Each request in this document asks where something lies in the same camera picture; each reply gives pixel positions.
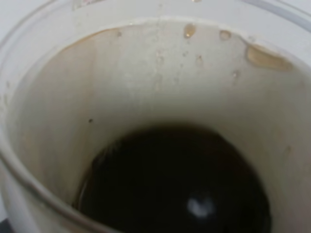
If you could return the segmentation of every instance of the liquid surface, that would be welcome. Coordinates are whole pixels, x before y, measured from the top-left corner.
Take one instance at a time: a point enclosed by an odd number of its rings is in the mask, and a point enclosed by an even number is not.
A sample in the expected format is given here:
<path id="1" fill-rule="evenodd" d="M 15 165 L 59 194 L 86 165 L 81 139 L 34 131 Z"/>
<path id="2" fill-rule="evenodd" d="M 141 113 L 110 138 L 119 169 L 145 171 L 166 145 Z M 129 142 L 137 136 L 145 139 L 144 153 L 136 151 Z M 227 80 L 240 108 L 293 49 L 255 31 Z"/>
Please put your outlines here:
<path id="1" fill-rule="evenodd" d="M 126 233 L 267 233 L 268 200 L 220 136 L 188 126 L 131 134 L 102 152 L 79 210 Z"/>

